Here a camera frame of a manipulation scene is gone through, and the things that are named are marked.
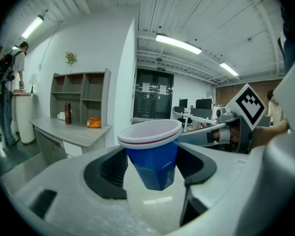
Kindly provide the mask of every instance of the person's arm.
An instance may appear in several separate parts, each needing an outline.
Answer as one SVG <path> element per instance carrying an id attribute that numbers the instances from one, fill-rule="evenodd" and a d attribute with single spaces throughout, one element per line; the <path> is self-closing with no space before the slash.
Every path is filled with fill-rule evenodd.
<path id="1" fill-rule="evenodd" d="M 251 149 L 257 146 L 266 145 L 271 139 L 277 135 L 283 134 L 288 130 L 288 123 L 286 120 L 271 127 L 256 127 L 256 132 L 252 141 Z M 240 141 L 240 127 L 235 126 L 230 128 L 231 142 L 238 144 Z M 218 141 L 220 139 L 220 133 L 218 131 L 213 132 L 213 139 Z"/>
<path id="2" fill-rule="evenodd" d="M 25 67 L 25 54 L 24 53 L 20 53 L 15 60 L 15 64 L 16 64 L 16 71 L 19 74 L 20 77 L 20 88 L 24 88 L 24 82 L 23 82 L 23 71 L 24 71 L 24 67 Z"/>
<path id="3" fill-rule="evenodd" d="M 271 127 L 256 127 L 254 139 L 252 141 L 251 148 L 257 146 L 266 145 L 277 135 L 286 133 L 288 130 L 288 123 L 286 120 Z"/>

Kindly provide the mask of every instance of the orange bag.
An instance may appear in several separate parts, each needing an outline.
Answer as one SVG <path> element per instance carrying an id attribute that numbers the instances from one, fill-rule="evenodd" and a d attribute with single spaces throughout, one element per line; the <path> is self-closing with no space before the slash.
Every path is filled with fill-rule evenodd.
<path id="1" fill-rule="evenodd" d="M 89 128 L 100 128 L 100 118 L 90 118 L 87 121 Z"/>

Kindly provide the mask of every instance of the human hand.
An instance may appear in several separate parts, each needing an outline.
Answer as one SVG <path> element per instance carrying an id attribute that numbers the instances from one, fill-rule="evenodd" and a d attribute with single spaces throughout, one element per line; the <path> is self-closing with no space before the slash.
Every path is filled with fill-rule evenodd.
<path id="1" fill-rule="evenodd" d="M 23 81 L 19 81 L 19 87 L 20 87 L 20 89 L 24 89 L 24 83 L 23 83 Z"/>

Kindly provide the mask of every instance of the red stripe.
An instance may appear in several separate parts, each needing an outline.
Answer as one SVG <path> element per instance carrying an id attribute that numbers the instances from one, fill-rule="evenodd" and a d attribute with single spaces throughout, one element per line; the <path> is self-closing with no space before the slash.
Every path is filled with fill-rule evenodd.
<path id="1" fill-rule="evenodd" d="M 157 143 L 157 142 L 160 142 L 160 141 L 166 140 L 166 139 L 168 139 L 168 138 L 171 138 L 171 137 L 173 137 L 174 135 L 176 135 L 177 133 L 175 133 L 175 134 L 173 134 L 173 135 L 171 135 L 171 136 L 169 136 L 169 137 L 163 138 L 163 139 L 161 139 L 161 140 L 157 140 L 157 141 L 153 141 L 153 142 L 147 142 L 147 143 L 139 143 L 139 144 L 136 144 L 136 143 L 127 143 L 127 142 L 124 142 L 124 141 L 121 141 L 121 140 L 120 140 L 120 141 L 121 141 L 122 143 L 124 143 L 124 144 L 133 144 L 133 145 L 153 144 L 153 143 Z"/>

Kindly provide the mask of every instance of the wooden shelf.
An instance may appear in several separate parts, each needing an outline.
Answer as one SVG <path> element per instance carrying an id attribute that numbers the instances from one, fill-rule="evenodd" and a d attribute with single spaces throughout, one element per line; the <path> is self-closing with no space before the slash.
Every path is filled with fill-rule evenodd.
<path id="1" fill-rule="evenodd" d="M 81 92 L 51 92 L 51 93 L 81 94 Z"/>
<path id="2" fill-rule="evenodd" d="M 54 74 L 50 95 L 50 117 L 64 112 L 65 103 L 71 103 L 72 123 L 86 125 L 89 118 L 100 118 L 107 125 L 107 104 L 110 71 Z"/>
<path id="3" fill-rule="evenodd" d="M 102 100 L 93 100 L 93 99 L 81 99 L 81 100 L 85 100 L 85 101 L 102 101 Z"/>

